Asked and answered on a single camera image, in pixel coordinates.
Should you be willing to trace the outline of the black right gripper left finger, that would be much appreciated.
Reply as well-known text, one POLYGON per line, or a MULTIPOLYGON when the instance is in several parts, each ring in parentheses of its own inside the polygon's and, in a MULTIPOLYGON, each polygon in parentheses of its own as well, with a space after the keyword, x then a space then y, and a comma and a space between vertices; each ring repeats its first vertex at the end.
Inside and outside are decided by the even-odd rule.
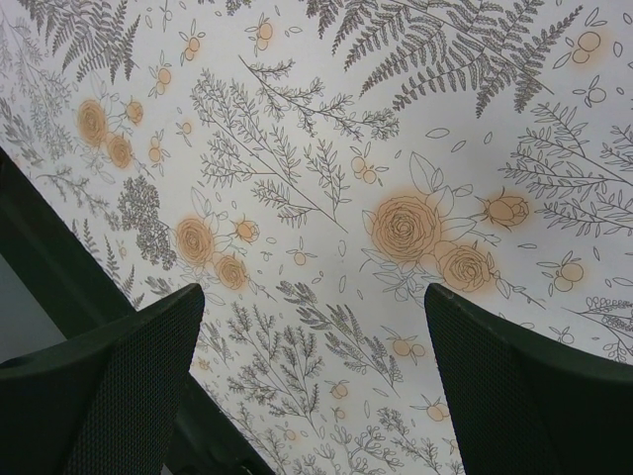
POLYGON ((190 284, 2 363, 2 473, 160 473, 204 306, 190 284))

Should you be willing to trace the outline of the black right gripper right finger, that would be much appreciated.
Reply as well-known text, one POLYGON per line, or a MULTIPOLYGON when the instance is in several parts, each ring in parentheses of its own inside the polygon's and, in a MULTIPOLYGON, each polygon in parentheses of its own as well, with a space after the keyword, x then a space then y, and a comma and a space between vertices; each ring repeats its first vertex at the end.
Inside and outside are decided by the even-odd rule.
POLYGON ((632 368, 431 284, 424 311, 468 474, 629 474, 632 368))

